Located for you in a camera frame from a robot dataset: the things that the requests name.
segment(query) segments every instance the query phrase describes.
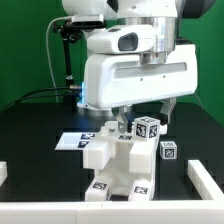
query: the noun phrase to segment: white cube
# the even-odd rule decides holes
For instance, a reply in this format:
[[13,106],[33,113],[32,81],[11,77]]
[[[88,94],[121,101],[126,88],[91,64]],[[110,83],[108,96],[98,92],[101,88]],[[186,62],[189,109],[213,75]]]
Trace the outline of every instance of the white cube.
[[160,156],[162,159],[177,159],[177,145],[174,141],[160,142]]
[[108,201],[111,197],[112,188],[112,178],[97,176],[85,193],[85,201]]
[[160,120],[140,117],[134,120],[134,135],[137,139],[148,141],[159,135]]
[[152,199],[152,183],[148,180],[135,180],[128,201],[149,201]]
[[83,149],[83,168],[103,170],[111,158],[110,142],[96,137]]

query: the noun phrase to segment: green background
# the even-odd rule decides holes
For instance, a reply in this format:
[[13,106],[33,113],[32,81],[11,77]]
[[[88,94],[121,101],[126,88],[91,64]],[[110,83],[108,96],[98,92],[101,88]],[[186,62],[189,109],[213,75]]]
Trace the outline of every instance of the green background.
[[[0,109],[28,91],[52,87],[45,48],[49,22],[65,16],[61,0],[5,0],[0,4]],[[184,20],[181,34],[197,46],[199,87],[205,110],[224,125],[224,1],[202,18]],[[50,52],[58,86],[65,68],[59,34],[50,33]],[[85,40],[71,46],[75,80],[83,79]],[[180,101],[198,103],[194,96]]]

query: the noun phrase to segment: black table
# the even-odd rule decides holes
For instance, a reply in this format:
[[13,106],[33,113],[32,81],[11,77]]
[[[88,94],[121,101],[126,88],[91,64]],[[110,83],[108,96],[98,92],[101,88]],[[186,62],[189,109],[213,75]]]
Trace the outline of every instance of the black table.
[[[155,117],[160,107],[137,105],[127,117]],[[97,132],[107,120],[63,104],[17,104],[2,113],[0,161],[7,162],[8,178],[0,188],[0,201],[83,201],[93,171],[82,169],[82,151],[55,151],[55,146],[63,132]],[[162,160],[157,150],[154,200],[200,199],[187,176],[189,159],[199,159],[224,191],[224,127],[205,111],[178,103],[161,140],[176,142],[178,158]]]

